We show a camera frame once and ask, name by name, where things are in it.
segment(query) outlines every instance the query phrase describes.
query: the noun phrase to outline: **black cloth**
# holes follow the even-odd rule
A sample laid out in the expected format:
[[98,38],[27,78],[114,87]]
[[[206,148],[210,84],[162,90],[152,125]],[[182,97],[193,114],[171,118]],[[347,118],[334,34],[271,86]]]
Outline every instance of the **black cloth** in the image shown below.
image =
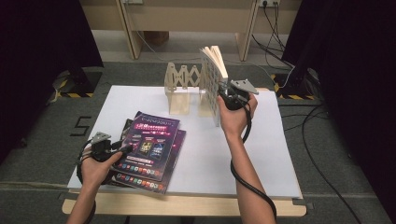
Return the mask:
[[[320,48],[309,52],[308,67],[318,72],[325,103],[350,154],[396,222],[396,1],[333,1],[339,3],[331,10],[337,15],[322,30],[326,37]],[[324,6],[302,2],[284,59],[300,59]]]
[[63,71],[103,66],[78,0],[2,1],[0,162],[26,136]]

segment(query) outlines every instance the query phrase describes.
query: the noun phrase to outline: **electrical outlet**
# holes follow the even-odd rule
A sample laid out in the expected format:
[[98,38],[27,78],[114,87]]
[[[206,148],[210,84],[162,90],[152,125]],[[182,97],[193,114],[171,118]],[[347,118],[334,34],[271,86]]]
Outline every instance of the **electrical outlet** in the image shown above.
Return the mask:
[[275,3],[279,6],[280,0],[261,0],[260,1],[260,7],[262,7],[262,3],[266,1],[267,2],[267,7],[275,7]]

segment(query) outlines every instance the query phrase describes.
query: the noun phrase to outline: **person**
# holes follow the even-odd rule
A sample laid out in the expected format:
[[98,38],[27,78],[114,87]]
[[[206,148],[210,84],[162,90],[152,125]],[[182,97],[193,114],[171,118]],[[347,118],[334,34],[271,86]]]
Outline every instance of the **person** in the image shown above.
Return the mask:
[[[265,193],[264,187],[250,161],[242,140],[242,133],[248,125],[246,112],[243,108],[229,110],[223,99],[218,96],[220,124],[231,152],[235,171],[251,186]],[[253,119],[258,102],[253,94],[249,94],[247,110]],[[242,222],[250,223],[276,223],[273,210],[268,202],[256,193],[236,181],[236,197]]]
[[122,156],[122,152],[112,155],[107,161],[82,158],[82,186],[76,203],[67,219],[67,224],[86,223],[94,206],[96,194],[105,180],[110,166]]
[[[265,192],[241,137],[248,124],[246,111],[243,108],[231,111],[226,107],[220,96],[218,96],[217,100],[219,103],[221,128],[231,152],[235,171],[250,185],[261,192]],[[253,94],[250,94],[247,110],[252,118],[257,105],[257,99]],[[121,154],[120,152],[114,154],[104,162],[98,162],[92,158],[83,161],[81,167],[83,177],[81,192],[67,223],[84,223],[87,220],[101,183],[106,178],[110,166],[120,158]],[[269,203],[238,181],[235,180],[235,182],[237,201],[243,223],[276,223],[276,218]]]

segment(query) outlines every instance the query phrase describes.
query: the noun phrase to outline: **hand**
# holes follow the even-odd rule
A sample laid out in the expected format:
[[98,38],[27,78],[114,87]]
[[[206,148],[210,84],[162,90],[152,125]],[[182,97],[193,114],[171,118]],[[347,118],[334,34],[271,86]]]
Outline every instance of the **hand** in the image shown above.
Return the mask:
[[[238,110],[229,110],[226,107],[224,100],[220,96],[218,96],[218,103],[221,118],[221,128],[223,129],[226,137],[240,137],[248,124],[245,109],[240,108]],[[254,116],[254,111],[257,108],[257,104],[258,102],[256,97],[250,93],[249,101],[247,102],[246,107],[247,110],[250,111],[250,116],[252,119]]]
[[93,158],[85,159],[81,165],[83,186],[99,189],[111,165],[119,160],[121,156],[122,152],[117,152],[103,162],[96,161]]

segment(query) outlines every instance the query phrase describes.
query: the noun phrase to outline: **magazine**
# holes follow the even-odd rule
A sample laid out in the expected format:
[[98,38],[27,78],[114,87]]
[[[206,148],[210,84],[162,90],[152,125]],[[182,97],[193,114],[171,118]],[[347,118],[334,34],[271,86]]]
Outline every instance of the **magazine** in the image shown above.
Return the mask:
[[132,152],[112,166],[113,171],[156,181],[163,179],[179,120],[151,116],[138,112],[128,121],[123,132],[122,147],[132,146]]
[[112,181],[117,186],[132,187],[145,189],[156,193],[165,194],[169,182],[171,180],[172,173],[174,171],[177,157],[183,144],[186,132],[182,130],[177,131],[175,141],[172,145],[171,153],[169,155],[168,163],[166,164],[162,181],[156,181],[152,179],[142,178],[136,175],[127,175],[125,173],[116,173],[112,177]]

